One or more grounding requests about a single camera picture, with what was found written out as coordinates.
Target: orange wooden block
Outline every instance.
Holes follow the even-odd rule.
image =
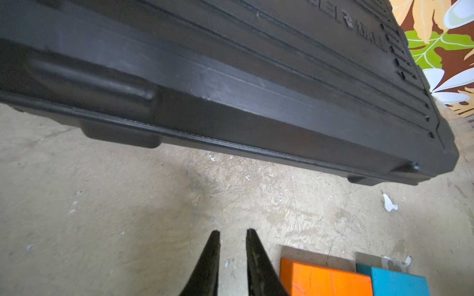
[[[290,296],[372,296],[370,277],[282,258],[280,281]]]

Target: orange leaf print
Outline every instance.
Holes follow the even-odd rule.
[[[464,60],[466,60],[468,57],[470,57],[473,54],[474,54],[474,48],[466,54],[466,56],[464,57]]]
[[[429,44],[429,37],[433,29],[433,13],[435,5],[433,0],[415,0],[413,3],[413,29],[418,38]]]
[[[413,0],[390,0],[390,3],[392,4],[393,15],[397,19],[397,23],[400,26],[407,17],[412,2]]]
[[[446,11],[451,7],[451,0],[434,0],[434,9],[435,9],[435,15],[433,19],[435,20],[435,23],[438,25],[438,27],[443,30],[443,32],[446,32],[447,28],[444,25],[444,16],[446,14]]]

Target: white paint speck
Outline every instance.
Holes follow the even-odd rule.
[[[392,200],[387,194],[383,194],[383,199],[385,200],[385,209],[387,212],[391,212],[392,210],[397,211],[398,210],[398,204],[393,204]]]
[[[408,267],[410,267],[411,263],[413,261],[413,258],[410,255],[407,255],[407,258],[405,259],[405,262],[398,261],[395,259],[392,259],[387,256],[382,257],[382,268],[388,270],[388,262],[393,263],[394,265],[398,266],[402,272],[408,272]]]
[[[215,158],[215,157],[212,157],[212,155],[210,155],[209,152],[206,151],[206,154],[209,156],[210,161],[212,161],[212,162],[215,162],[215,161],[216,161],[216,158]]]
[[[219,221],[217,221],[217,219],[216,219],[215,217],[212,217],[211,221],[212,221],[215,225],[217,225],[217,226],[219,226],[219,227],[222,228],[222,224],[221,224]]]

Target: paint stain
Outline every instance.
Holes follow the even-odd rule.
[[[403,253],[405,253],[405,250],[406,250],[406,247],[405,247],[405,240],[404,239],[400,239],[397,241],[397,243],[395,244],[395,246],[393,247],[392,249],[392,255],[395,255],[395,254],[400,254],[402,255]]]
[[[468,198],[466,193],[464,193],[458,185],[454,185],[454,187],[457,189],[457,191],[459,191],[459,194],[461,194],[464,198]]]
[[[342,219],[342,218],[347,218],[347,219],[349,219],[350,217],[351,217],[351,213],[348,212],[348,211],[346,211],[346,210],[344,210],[344,209],[341,209],[341,208],[340,208],[340,209],[337,211],[337,213],[336,213],[336,218],[337,218],[338,220],[340,220],[340,219]]]
[[[408,272],[408,267],[410,267],[413,262],[413,258],[408,255],[405,259],[405,262],[392,259],[387,256],[382,257],[382,268],[386,270],[392,270],[397,272]]]
[[[210,161],[216,162],[216,157],[212,157],[212,155],[209,154],[209,152],[206,151],[207,156],[209,156]]]
[[[474,235],[474,215],[471,209],[467,210],[467,215],[469,216],[469,222],[471,222],[471,231]]]
[[[385,193],[383,194],[383,200],[384,200],[385,210],[387,210],[387,212],[391,212],[392,210],[395,210],[395,211],[398,210],[398,204],[394,204],[392,200],[390,199],[390,197]]]

